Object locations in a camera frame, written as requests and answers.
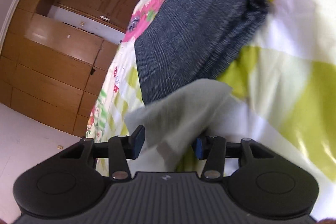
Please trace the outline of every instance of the door handle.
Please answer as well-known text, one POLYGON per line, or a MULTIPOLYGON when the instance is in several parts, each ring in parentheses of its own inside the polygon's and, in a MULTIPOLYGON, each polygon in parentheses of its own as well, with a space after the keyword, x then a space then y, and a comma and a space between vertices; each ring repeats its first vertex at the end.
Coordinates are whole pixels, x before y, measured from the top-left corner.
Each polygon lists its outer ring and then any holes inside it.
POLYGON ((110 21, 109 18, 105 17, 105 16, 100 16, 100 18, 104 19, 104 20, 107 20, 107 21, 110 21))

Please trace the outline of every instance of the cabinet drawer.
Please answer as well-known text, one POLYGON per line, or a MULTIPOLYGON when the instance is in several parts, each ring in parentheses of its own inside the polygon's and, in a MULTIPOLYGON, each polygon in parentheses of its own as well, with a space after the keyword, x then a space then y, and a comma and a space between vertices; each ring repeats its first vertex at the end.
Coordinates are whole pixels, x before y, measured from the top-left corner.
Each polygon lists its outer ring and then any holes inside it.
POLYGON ((105 76, 107 71, 94 67, 95 72, 90 75, 89 80, 86 84, 85 91, 92 93, 94 95, 99 95, 101 87, 104 84, 105 76))
POLYGON ((93 65, 103 39, 52 18, 35 14, 26 38, 93 65))
POLYGON ((18 62, 81 90, 85 89, 91 71, 90 65, 28 39, 22 45, 18 62))
POLYGON ((13 88, 11 108, 38 122, 58 130, 72 133, 76 114, 48 104, 13 88))
POLYGON ((10 107, 12 86, 0 80, 0 103, 10 107))
POLYGON ((98 52, 97 59, 94 63, 94 66, 102 70, 108 71, 114 56, 116 55, 119 45, 114 43, 104 41, 103 45, 98 52))
POLYGON ((16 63, 6 57, 0 57, 0 80, 12 85, 16 63))
POLYGON ((73 128, 72 134, 78 137, 85 137, 88 120, 89 119, 87 117, 77 115, 75 127, 73 128))
POLYGON ((21 44, 24 40, 24 37, 21 35, 7 32, 1 55, 17 62, 20 55, 21 44))
POLYGON ((49 104, 77 114, 83 91, 18 64, 13 86, 49 104))
POLYGON ((97 99, 98 99, 97 95, 84 92, 81 105, 79 106, 78 114, 85 117, 89 117, 91 110, 95 105, 97 99))
POLYGON ((33 13, 16 8, 10 21, 8 31, 14 34, 25 35, 29 29, 33 13))

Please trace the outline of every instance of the dark blue fabric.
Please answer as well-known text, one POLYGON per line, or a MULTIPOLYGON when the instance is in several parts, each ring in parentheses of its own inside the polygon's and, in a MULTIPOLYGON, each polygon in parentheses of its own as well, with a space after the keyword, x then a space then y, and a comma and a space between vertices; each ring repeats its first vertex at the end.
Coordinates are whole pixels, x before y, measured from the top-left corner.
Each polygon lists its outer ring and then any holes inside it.
POLYGON ((251 40, 267 0, 165 0, 135 41, 145 104, 197 79, 215 79, 251 40))

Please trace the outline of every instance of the yellow and white checkered sheet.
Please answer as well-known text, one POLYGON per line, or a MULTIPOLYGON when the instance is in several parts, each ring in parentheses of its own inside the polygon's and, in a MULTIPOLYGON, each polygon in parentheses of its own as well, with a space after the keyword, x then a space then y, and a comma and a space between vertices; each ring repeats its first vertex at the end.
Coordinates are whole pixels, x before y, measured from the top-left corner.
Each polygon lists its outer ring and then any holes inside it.
MULTIPOLYGON (((336 218, 336 0, 269 1, 266 23, 217 79, 233 87, 235 99, 213 130, 251 137, 312 173, 320 186, 313 217, 336 218)), ((141 106, 132 41, 111 64, 87 136, 101 142, 127 135, 123 116, 141 106)), ((179 170, 196 165, 187 154, 179 170)), ((107 161, 97 170, 106 175, 107 161)))

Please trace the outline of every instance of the white tiled floor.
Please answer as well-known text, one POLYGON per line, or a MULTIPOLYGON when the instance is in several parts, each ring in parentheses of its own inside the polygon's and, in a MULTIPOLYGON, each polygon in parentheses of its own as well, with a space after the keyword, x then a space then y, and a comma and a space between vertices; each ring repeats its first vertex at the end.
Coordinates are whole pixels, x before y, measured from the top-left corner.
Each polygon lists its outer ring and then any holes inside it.
POLYGON ((0 104, 0 219, 12 223, 20 210, 13 197, 16 178, 80 138, 30 119, 0 104))

